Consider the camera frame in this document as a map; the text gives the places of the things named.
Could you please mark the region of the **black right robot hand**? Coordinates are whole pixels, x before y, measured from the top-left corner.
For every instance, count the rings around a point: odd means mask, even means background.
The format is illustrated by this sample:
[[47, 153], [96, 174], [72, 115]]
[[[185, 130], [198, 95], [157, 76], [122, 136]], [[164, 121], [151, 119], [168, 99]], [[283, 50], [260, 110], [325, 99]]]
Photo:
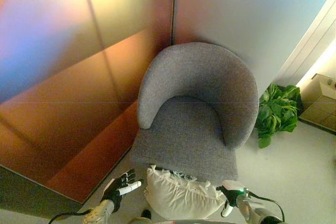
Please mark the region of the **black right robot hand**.
[[226, 197], [226, 201], [223, 206], [223, 210], [220, 215], [227, 217], [234, 207], [237, 206], [236, 199], [239, 195], [244, 193], [244, 185], [235, 180], [224, 180], [221, 186], [218, 186], [216, 190], [221, 191]]

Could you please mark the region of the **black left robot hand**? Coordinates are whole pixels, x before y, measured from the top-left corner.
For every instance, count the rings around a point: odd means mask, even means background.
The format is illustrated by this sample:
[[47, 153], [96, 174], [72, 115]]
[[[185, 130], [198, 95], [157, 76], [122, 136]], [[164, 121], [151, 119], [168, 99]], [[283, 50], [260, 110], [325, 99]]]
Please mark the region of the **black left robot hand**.
[[139, 188], [143, 183], [143, 179], [135, 180], [135, 170], [131, 169], [108, 183], [101, 200], [112, 201], [114, 204], [113, 213], [117, 212], [120, 208], [122, 196]]

